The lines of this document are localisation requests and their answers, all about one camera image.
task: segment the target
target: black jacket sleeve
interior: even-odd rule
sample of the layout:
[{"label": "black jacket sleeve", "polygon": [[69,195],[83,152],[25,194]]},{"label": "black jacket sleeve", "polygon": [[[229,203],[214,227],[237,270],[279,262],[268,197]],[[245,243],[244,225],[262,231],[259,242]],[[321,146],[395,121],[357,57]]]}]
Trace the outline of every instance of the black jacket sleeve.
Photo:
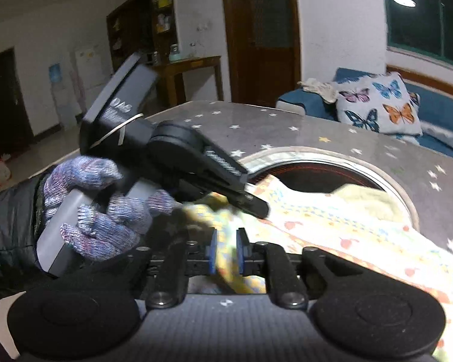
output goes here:
[{"label": "black jacket sleeve", "polygon": [[44,229],[43,186],[50,173],[0,193],[0,299],[50,279],[35,248]]}]

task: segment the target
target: ceiling light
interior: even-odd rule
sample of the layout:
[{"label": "ceiling light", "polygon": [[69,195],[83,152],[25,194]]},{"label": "ceiling light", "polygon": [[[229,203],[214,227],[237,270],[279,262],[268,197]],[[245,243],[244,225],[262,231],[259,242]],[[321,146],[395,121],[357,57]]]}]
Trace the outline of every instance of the ceiling light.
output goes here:
[{"label": "ceiling light", "polygon": [[394,2],[405,7],[416,7],[416,3],[413,0],[394,0]]}]

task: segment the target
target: gloved hand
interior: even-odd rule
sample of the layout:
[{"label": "gloved hand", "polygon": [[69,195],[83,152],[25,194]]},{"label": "gloved hand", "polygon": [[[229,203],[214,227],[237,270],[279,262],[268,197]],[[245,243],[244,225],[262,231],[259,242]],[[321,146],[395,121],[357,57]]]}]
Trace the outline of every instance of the gloved hand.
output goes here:
[{"label": "gloved hand", "polygon": [[[74,188],[101,190],[121,179],[112,160],[79,156],[60,164],[44,185],[45,218],[52,218],[65,196]],[[61,235],[82,256],[96,261],[110,259],[135,246],[145,234],[153,217],[170,214],[178,203],[163,190],[147,200],[115,195],[107,213],[92,206],[78,208],[77,225],[63,224]]]}]

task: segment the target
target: wooden door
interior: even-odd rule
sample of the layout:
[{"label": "wooden door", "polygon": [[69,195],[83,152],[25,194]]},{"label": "wooden door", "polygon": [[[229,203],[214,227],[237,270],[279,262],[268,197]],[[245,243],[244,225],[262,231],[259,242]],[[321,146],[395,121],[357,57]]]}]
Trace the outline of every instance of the wooden door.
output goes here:
[{"label": "wooden door", "polygon": [[300,80],[297,0],[223,0],[232,101],[274,107]]},{"label": "wooden door", "polygon": [[15,74],[13,49],[0,53],[0,156],[17,155],[33,140]]}]

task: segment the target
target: glass jar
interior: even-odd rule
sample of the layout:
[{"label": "glass jar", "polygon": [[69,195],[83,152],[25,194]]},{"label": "glass jar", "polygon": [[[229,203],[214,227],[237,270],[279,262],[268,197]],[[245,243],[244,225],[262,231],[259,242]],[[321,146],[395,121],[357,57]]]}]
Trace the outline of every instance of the glass jar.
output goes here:
[{"label": "glass jar", "polygon": [[174,43],[169,48],[169,61],[175,62],[181,60],[180,48],[177,43]]}]

